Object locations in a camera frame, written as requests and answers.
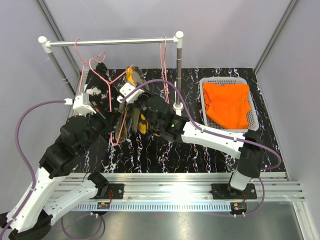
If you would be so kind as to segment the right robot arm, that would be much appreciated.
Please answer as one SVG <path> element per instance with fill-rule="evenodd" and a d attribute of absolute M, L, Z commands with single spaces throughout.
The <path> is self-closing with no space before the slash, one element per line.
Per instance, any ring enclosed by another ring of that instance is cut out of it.
<path fill-rule="evenodd" d="M 226 186 L 213 187 L 212 197 L 218 199 L 249 198 L 251 191 L 247 188 L 250 180 L 259 178 L 265 151 L 254 141 L 255 134 L 245 134 L 209 129 L 205 125 L 192 122 L 186 117 L 175 114 L 169 104 L 158 95 L 142 93 L 139 96 L 125 98 L 119 95 L 120 103 L 131 104 L 140 109 L 148 129 L 170 142 L 201 145 L 230 155 L 237 159 L 237 166 Z"/>

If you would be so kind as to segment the pink hanger with camouflage trousers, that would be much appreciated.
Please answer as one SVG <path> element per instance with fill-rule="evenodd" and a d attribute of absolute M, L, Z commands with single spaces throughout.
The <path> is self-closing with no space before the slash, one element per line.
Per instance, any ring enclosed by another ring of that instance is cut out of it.
<path fill-rule="evenodd" d="M 115 118 L 115 129 L 110 133 L 110 142 L 116 146 L 123 142 L 127 135 L 126 117 L 128 116 L 126 105 L 117 101 L 118 81 L 124 80 L 126 74 L 132 68 L 127 68 L 115 78 L 109 76 L 109 70 L 103 61 L 91 58 L 88 62 L 90 71 L 87 76 L 85 92 L 90 95 L 90 100 L 99 110 L 108 110 L 119 113 Z"/>

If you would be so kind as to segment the camouflage yellow trousers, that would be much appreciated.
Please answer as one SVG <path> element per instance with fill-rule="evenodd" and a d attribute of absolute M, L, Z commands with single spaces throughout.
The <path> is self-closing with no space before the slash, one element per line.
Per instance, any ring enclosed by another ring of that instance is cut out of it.
<path fill-rule="evenodd" d="M 142 70 L 137 66 L 127 68 L 125 77 L 126 80 L 135 87 L 146 81 Z M 148 124 L 140 109 L 127 106 L 126 103 L 120 103 L 118 111 L 120 112 L 120 117 L 115 127 L 115 139 L 117 144 L 123 143 L 127 139 L 129 130 L 132 130 L 134 133 L 146 133 Z"/>

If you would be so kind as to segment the orange trousers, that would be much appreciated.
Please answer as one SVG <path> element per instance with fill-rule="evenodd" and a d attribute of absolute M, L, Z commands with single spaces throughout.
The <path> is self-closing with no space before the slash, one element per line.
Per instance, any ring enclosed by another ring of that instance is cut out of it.
<path fill-rule="evenodd" d="M 251 111 L 249 93 L 249 86 L 243 83 L 226 85 L 204 83 L 205 113 L 224 129 L 248 129 L 247 114 Z"/>

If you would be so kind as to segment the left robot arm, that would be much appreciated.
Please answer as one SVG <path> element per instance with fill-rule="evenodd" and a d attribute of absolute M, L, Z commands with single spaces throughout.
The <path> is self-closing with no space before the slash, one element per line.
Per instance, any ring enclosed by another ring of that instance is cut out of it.
<path fill-rule="evenodd" d="M 86 155 L 100 135 L 115 129 L 120 115 L 102 111 L 72 116 L 66 121 L 58 138 L 40 159 L 29 189 L 13 210 L 0 215 L 1 228 L 12 230 L 8 236 L 10 240 L 41 240 L 74 207 L 86 200 L 107 196 L 109 181 L 101 173 L 93 172 L 78 187 L 49 202 L 57 186 L 76 166 L 76 161 Z"/>

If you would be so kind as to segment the pink hanger with orange trousers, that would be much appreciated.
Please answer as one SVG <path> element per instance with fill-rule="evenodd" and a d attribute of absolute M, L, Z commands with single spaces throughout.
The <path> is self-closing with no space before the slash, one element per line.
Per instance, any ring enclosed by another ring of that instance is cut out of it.
<path fill-rule="evenodd" d="M 163 83 L 163 91 L 164 91 L 164 97 L 167 104 L 170 103 L 170 97 L 169 97 L 169 87 L 167 84 L 168 78 L 167 78 L 167 58 L 166 58 L 166 51 L 167 51 L 167 38 L 164 36 L 164 47 L 162 47 L 162 44 L 159 44 L 159 54 L 160 54 L 160 64 L 161 64 L 161 77 L 165 81 Z"/>

